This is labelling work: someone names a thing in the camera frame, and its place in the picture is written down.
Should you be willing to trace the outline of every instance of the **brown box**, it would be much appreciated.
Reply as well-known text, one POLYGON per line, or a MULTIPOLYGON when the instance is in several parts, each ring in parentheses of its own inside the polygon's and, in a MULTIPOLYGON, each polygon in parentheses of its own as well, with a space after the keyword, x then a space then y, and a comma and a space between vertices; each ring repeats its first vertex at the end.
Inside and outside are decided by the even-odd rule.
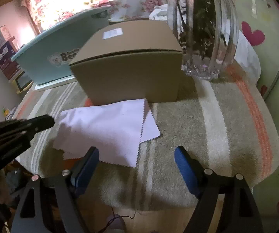
POLYGON ((94 105, 176 100, 182 49, 162 21, 138 20, 96 32, 69 64, 94 105))

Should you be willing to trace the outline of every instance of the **striped towel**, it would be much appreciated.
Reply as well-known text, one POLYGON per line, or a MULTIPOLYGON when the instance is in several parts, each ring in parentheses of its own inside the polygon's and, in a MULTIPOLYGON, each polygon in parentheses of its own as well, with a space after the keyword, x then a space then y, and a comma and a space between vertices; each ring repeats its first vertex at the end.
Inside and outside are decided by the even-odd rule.
MULTIPOLYGON (((78 83, 44 92, 30 90, 15 116, 32 118, 91 103, 78 83)), ((257 88, 234 64, 215 81, 184 76, 174 103, 153 103, 151 111, 162 136, 140 145, 137 165, 99 163, 86 197, 107 205, 139 210, 193 207, 197 203, 175 165, 174 148, 182 145, 192 158, 217 174, 244 175, 254 186, 279 164, 279 138, 257 88)), ((58 174, 71 162, 52 148, 58 125, 36 134, 18 161, 32 173, 58 174)))

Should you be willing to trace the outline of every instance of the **wooden floor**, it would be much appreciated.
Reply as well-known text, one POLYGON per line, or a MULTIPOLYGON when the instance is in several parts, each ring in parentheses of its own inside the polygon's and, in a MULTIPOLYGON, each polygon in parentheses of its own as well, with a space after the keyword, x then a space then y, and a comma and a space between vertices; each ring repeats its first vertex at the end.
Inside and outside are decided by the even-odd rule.
MULTIPOLYGON (((222 209, 222 201, 217 203, 209 233, 215 233, 222 209)), ((80 209, 81 214, 92 232, 97 232, 106 225, 106 219, 112 214, 109 206, 95 202, 89 209, 80 209)), ((128 233, 183 233, 194 209, 169 209, 165 211, 140 212, 135 218, 124 218, 128 233)), ((119 215, 133 216, 134 211, 128 209, 115 209, 119 215)))

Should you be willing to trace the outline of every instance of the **white label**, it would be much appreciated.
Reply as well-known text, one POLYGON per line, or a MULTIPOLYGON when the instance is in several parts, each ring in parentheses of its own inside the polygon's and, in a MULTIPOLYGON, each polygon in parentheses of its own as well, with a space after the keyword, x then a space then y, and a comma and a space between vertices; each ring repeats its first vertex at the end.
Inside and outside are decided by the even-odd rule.
POLYGON ((116 29, 110 30, 108 32, 104 32, 103 33, 103 39, 116 37, 116 36, 119 36, 119 35, 122 35, 122 34, 123 34, 122 29, 121 28, 116 28, 116 29))

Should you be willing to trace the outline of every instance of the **glass vase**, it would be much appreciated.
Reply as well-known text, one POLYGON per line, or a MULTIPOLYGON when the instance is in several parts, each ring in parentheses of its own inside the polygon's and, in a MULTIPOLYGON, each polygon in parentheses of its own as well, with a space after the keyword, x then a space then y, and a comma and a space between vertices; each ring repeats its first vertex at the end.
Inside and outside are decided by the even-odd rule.
POLYGON ((232 63, 239 36, 234 0, 168 0, 167 18, 187 75, 211 80, 232 63))

